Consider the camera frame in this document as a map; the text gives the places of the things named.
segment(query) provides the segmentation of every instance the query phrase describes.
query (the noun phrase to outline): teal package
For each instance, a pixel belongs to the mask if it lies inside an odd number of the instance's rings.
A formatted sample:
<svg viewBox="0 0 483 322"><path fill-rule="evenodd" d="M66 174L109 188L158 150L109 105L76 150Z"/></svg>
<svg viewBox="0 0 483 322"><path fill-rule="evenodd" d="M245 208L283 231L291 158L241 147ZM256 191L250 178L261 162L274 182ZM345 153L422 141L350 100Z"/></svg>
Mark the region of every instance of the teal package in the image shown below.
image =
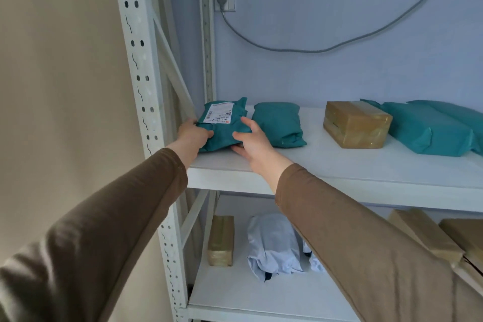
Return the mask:
<svg viewBox="0 0 483 322"><path fill-rule="evenodd" d="M246 116L246 97L237 101L213 101L205 104L205 111L196 124L206 130L213 130L214 135L208 139L199 151L214 151L240 143L233 138L233 133L250 133L248 126L241 122Z"/></svg>
<svg viewBox="0 0 483 322"><path fill-rule="evenodd" d="M255 105L252 119L260 126L270 144L277 148L303 147L300 107L288 102L263 102Z"/></svg>
<svg viewBox="0 0 483 322"><path fill-rule="evenodd" d="M478 148L473 151L483 155L483 113L474 111L474 109L454 105L452 103L441 101L409 101L409 104L429 105L435 110L448 115L462 124L465 124L473 129L476 139L478 141Z"/></svg>
<svg viewBox="0 0 483 322"><path fill-rule="evenodd" d="M418 154L460 157L478 148L473 130L429 105L362 99L393 116L389 133Z"/></svg>

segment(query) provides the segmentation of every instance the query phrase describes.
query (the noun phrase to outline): blue wall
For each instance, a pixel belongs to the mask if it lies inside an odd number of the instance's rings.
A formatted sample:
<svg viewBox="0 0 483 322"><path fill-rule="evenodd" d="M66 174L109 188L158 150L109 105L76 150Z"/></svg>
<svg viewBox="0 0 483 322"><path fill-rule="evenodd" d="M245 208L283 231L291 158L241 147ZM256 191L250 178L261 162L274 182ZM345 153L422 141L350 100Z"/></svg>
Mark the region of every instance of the blue wall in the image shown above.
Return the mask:
<svg viewBox="0 0 483 322"><path fill-rule="evenodd" d="M319 49L386 24L416 0L237 0L230 22L259 43ZM188 88L202 92L198 0L173 0ZM257 49L215 16L219 99L322 106L438 99L483 111L483 0L429 0L388 32L318 55Z"/></svg>

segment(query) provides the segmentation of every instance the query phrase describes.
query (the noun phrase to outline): person's left arm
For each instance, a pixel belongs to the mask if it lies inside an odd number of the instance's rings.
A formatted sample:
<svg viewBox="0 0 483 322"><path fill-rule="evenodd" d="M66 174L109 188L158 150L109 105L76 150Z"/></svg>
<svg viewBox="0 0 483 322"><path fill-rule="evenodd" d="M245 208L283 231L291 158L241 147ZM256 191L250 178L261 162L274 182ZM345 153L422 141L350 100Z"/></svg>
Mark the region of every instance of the person's left arm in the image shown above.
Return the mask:
<svg viewBox="0 0 483 322"><path fill-rule="evenodd" d="M0 267L0 320L107 321L142 251L187 185L213 135L178 139L80 203Z"/></svg>

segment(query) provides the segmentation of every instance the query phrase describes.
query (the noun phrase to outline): sleeve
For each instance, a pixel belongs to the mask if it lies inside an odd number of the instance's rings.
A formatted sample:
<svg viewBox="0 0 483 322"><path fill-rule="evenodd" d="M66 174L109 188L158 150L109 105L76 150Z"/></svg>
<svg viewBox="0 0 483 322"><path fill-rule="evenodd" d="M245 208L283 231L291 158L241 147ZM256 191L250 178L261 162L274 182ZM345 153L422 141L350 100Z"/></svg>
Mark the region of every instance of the sleeve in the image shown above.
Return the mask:
<svg viewBox="0 0 483 322"><path fill-rule="evenodd" d="M183 163L164 148L80 203L0 268L0 320L107 321L186 185Z"/></svg>
<svg viewBox="0 0 483 322"><path fill-rule="evenodd" d="M483 298L438 258L299 165L275 196L363 322L466 322Z"/></svg>

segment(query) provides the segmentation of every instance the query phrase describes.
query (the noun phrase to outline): shelf board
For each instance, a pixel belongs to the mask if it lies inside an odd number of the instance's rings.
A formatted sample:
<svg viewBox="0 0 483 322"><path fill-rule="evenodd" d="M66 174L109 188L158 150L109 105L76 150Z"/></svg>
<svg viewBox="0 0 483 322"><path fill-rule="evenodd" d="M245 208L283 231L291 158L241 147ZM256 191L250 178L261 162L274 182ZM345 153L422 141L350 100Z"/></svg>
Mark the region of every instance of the shelf board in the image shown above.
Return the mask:
<svg viewBox="0 0 483 322"><path fill-rule="evenodd" d="M370 207L387 218L389 207ZM206 250L188 304L190 318L219 322L347 321L359 319L327 273L310 270L301 254L303 274L277 275L262 283L248 266L246 229L251 216L278 211L272 198L221 195L215 213L235 216L232 267L208 265ZM435 221L446 217L480 217L483 214L430 210Z"/></svg>
<svg viewBox="0 0 483 322"><path fill-rule="evenodd" d="M247 107L250 117L253 107ZM382 149L342 149L323 129L324 109L300 109L307 145L278 149L357 201L483 211L483 157L415 154L388 136ZM188 170L193 188L271 194L261 176L230 149L200 153Z"/></svg>

